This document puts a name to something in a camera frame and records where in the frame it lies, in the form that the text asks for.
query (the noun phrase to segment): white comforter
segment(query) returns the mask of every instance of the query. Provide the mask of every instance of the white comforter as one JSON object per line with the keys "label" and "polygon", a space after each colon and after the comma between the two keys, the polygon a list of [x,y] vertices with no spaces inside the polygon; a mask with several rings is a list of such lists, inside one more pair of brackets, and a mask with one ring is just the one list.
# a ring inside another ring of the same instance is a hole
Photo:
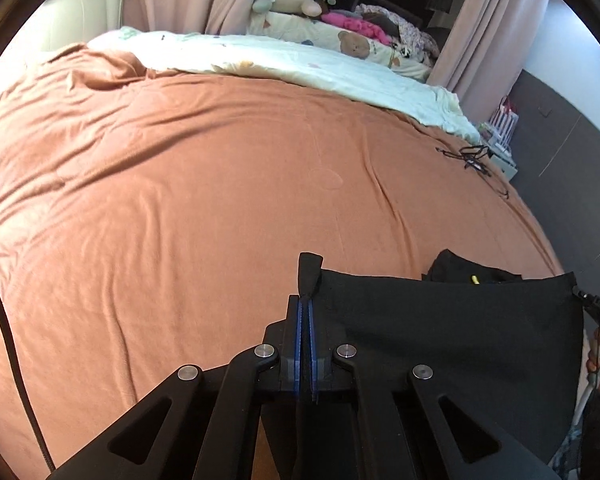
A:
{"label": "white comforter", "polygon": [[314,46],[261,36],[208,36],[139,32],[123,27],[89,47],[132,52],[147,68],[279,79],[403,112],[425,126],[477,144],[480,135],[462,114],[458,97],[401,77],[388,68]]}

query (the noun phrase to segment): upholstered headboard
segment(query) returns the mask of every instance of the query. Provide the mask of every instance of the upholstered headboard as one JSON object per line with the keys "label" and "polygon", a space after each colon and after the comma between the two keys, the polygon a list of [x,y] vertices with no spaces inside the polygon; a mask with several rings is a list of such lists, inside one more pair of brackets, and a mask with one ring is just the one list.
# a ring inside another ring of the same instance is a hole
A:
{"label": "upholstered headboard", "polygon": [[22,26],[0,56],[0,93],[40,52],[89,41],[120,27],[122,0],[47,0]]}

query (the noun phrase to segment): pink clothing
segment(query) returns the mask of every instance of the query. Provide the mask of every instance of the pink clothing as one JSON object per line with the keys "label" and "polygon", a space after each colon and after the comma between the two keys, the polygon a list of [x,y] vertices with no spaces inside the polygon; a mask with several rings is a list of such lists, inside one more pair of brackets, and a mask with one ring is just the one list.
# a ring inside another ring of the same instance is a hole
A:
{"label": "pink clothing", "polygon": [[391,39],[384,33],[384,30],[373,23],[366,22],[365,20],[357,20],[356,18],[348,18],[337,12],[323,14],[320,18],[330,25],[352,30],[366,38],[377,40],[383,45],[391,45]]}

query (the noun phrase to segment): wrinkled fabric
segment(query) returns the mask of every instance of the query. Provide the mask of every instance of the wrinkled fabric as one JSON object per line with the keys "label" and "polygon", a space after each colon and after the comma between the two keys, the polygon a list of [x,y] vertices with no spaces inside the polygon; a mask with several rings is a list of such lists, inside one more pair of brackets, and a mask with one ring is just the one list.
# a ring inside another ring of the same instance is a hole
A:
{"label": "wrinkled fabric", "polygon": [[159,31],[140,33],[129,27],[107,32],[90,41],[89,46],[128,50],[154,70],[173,68],[273,78],[327,90],[403,112],[421,124],[437,126],[472,144],[480,142],[480,134],[462,114],[458,98],[444,88],[400,77],[375,63],[322,48],[260,36],[183,36]]}
{"label": "wrinkled fabric", "polygon": [[[180,365],[260,343],[301,251],[351,274],[419,279],[445,248],[560,273],[507,182],[435,149],[465,145],[329,92],[125,52],[72,46],[28,70],[0,97],[0,294],[56,464]],[[48,475],[1,335],[0,452],[20,480]]]}

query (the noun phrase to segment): black wire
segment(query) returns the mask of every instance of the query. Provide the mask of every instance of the black wire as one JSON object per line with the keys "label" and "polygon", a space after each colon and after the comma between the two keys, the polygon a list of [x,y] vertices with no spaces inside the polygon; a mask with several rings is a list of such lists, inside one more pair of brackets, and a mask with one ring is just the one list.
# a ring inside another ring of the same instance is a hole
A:
{"label": "black wire", "polygon": [[31,425],[33,434],[36,437],[36,441],[38,442],[38,447],[42,452],[42,456],[45,458],[46,465],[48,466],[49,471],[53,472],[56,470],[56,466],[54,465],[54,461],[51,458],[51,453],[49,453],[49,449],[46,446],[45,437],[42,435],[42,430],[40,430],[40,425],[38,424],[38,420],[36,419],[36,414],[33,412],[33,407],[31,406],[29,396],[27,395],[27,389],[24,385],[22,372],[20,371],[20,364],[18,363],[18,354],[16,353],[16,345],[15,341],[13,340],[13,333],[11,333],[9,319],[7,318],[7,313],[4,310],[4,305],[2,304],[1,299],[0,332],[2,332],[4,346],[7,350],[7,357],[9,358],[11,373],[13,375],[13,381],[16,384],[16,389],[18,390],[18,394],[20,396],[20,402],[22,403],[22,407],[24,408],[25,413],[27,413],[29,424]]}
{"label": "black wire", "polygon": [[491,189],[493,189],[497,194],[503,197],[505,200],[509,199],[509,190],[505,188],[504,191],[500,189],[496,189],[488,183],[487,177],[493,176],[491,171],[487,168],[485,164],[480,162],[480,159],[485,156],[489,156],[492,152],[488,146],[465,146],[464,148],[460,148],[458,153],[450,152],[449,150],[445,150],[443,148],[436,147],[436,151],[442,153],[444,156],[448,156],[448,158],[453,158],[455,160],[464,160],[464,168],[474,168],[474,170],[482,177],[482,179],[487,183]]}

